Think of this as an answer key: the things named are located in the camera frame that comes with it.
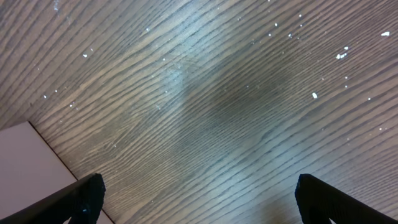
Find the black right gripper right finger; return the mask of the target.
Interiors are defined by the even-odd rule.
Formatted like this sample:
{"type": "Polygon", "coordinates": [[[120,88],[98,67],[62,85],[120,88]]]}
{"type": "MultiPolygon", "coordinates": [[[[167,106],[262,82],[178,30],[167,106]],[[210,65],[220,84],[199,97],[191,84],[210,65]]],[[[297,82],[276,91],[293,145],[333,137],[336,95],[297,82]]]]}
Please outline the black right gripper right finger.
{"type": "Polygon", "coordinates": [[[299,176],[295,199],[304,224],[397,224],[397,220],[310,174],[299,176]]]}

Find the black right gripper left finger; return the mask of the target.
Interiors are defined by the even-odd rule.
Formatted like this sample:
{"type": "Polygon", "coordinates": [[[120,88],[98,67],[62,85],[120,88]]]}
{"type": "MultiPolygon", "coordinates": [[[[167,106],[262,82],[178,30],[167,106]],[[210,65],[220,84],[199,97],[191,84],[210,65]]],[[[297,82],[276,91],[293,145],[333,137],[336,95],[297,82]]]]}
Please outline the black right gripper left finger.
{"type": "Polygon", "coordinates": [[[1,219],[1,224],[96,224],[105,191],[102,175],[93,173],[1,219]]]}

